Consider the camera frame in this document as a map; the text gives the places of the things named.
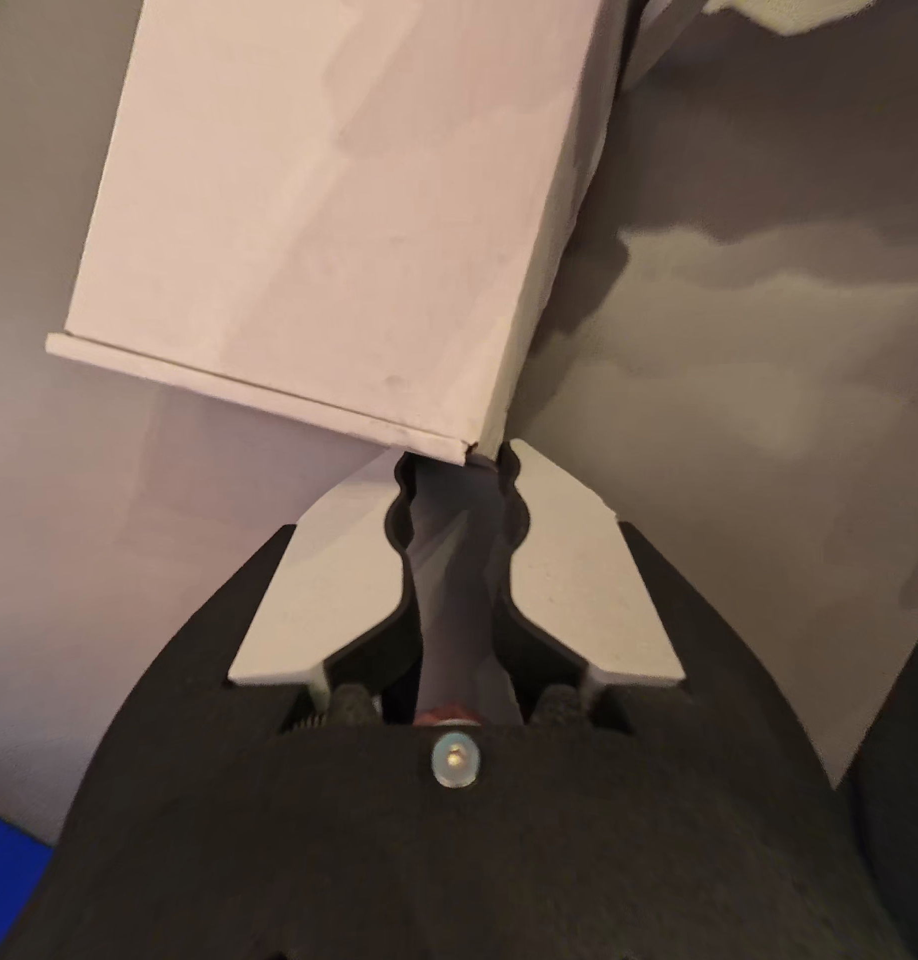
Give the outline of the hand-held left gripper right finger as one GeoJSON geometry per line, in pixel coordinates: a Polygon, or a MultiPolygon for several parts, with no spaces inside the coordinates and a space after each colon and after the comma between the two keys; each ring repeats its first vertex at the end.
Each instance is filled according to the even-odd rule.
{"type": "Polygon", "coordinates": [[[584,711],[608,690],[672,689],[685,670],[616,513],[526,443],[497,461],[496,658],[518,710],[569,687],[584,711]]]}

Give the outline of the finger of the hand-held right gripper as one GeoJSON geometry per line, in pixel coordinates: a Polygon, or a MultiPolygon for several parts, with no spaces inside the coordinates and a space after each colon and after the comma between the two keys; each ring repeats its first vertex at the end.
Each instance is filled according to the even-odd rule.
{"type": "Polygon", "coordinates": [[[622,59],[622,90],[631,90],[668,52],[686,27],[719,1],[647,1],[633,16],[631,46],[622,59]]]}
{"type": "Polygon", "coordinates": [[[855,17],[874,1],[708,1],[709,16],[734,11],[776,35],[791,37],[855,17]]]}

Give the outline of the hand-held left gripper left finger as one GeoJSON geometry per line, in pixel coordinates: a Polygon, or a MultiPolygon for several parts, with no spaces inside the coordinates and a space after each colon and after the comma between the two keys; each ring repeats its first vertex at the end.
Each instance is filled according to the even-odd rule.
{"type": "Polygon", "coordinates": [[[412,456],[387,450],[299,518],[229,667],[232,684],[299,684],[324,713],[345,684],[389,697],[416,675],[415,493],[412,456]]]}

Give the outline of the white cardboard box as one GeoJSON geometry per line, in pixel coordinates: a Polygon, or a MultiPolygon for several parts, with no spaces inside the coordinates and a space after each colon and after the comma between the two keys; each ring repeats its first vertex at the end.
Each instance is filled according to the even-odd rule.
{"type": "Polygon", "coordinates": [[[144,2],[48,354],[494,459],[628,2],[144,2]]]}

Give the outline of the blue plastic bin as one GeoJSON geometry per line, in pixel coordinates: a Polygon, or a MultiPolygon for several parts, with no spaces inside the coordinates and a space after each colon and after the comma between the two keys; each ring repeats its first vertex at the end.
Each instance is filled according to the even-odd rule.
{"type": "Polygon", "coordinates": [[[53,848],[0,819],[0,943],[28,902],[53,848]]]}

